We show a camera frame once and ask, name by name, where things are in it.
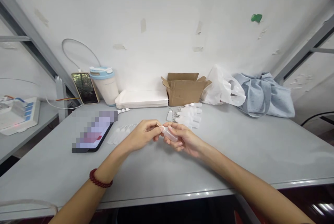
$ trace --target white plastic bag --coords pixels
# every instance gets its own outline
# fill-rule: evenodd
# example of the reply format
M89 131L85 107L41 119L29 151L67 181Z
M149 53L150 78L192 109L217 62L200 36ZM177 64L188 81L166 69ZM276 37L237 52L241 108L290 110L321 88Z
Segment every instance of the white plastic bag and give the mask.
M223 103L241 106L245 102L245 92L239 82L217 64L212 67L208 80L212 81L212 84L202 93L203 103L215 106Z

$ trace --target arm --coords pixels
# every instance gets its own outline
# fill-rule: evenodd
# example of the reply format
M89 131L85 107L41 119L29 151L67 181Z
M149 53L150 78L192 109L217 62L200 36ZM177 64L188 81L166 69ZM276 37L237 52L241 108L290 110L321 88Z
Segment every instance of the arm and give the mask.
M165 142L176 151L183 150L203 160L272 223L314 223L279 191L201 140L186 126L176 123L164 126L169 126L169 131L179 137L178 142L165 137Z
M154 128L156 123L161 125L157 120L141 121L98 167L94 173L95 178L103 183L110 183L131 152L143 148L151 139L157 141L161 129ZM87 180L50 224L89 223L105 191L106 188Z

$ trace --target cardboard box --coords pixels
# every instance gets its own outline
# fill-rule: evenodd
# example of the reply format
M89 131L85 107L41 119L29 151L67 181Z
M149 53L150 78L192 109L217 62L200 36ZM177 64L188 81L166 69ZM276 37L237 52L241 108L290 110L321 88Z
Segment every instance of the cardboard box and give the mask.
M198 73L168 73L167 80L161 77L162 84L167 88L170 106L184 106L192 102L199 102L204 88L212 82Z

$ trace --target pixelated phone screen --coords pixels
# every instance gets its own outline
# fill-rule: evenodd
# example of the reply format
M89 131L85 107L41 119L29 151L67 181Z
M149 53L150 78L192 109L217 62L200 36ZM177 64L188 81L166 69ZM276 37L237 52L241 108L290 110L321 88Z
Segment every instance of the pixelated phone screen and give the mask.
M72 153L96 152L108 135L111 126L118 119L117 111L100 111L98 116L97 112L93 114L96 116L91 118L91 122L87 122L87 127L82 129L83 131L76 138L76 142L72 143Z

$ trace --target finger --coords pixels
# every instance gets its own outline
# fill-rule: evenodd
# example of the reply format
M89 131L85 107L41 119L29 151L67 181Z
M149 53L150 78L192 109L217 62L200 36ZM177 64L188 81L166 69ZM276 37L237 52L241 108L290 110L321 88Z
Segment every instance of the finger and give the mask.
M153 141L157 142L159 139L159 135L153 137Z
M150 139L153 139L154 136L159 135L163 130L163 127L156 127L153 128L151 131L147 132L147 135L149 136Z
M166 136L164 137L164 142L166 142L167 144L171 143L170 139L168 139Z
M186 135L187 135L187 130L175 129L175 128L172 128L170 125L168 126L168 130L169 130L172 134L174 134L174 135L176 135L176 136L179 136L179 137L181 137L181 138L184 138L184 137L186 137Z
M167 137L164 138L164 142L166 142L172 148L178 148L178 147L183 145L183 143L181 141L174 142L174 141L171 141L170 139L168 139Z
M146 129L156 127L156 124L161 125L161 123L157 119L146 120L145 124L146 124Z
M184 149L184 147L181 146L181 147L175 148L175 151L177 151L177 152L181 152L183 149Z
M170 146L171 146L172 148L176 149L176 148L182 146L182 142L181 142L181 141L178 141L178 142L173 142L173 141L171 141L171 142L170 142Z
M186 127L185 125L178 124L178 123L175 123L175 122L166 122L166 123L163 124L163 126L164 126L164 127L171 126L172 128L180 129L180 130L186 130L186 129L189 129L189 128Z

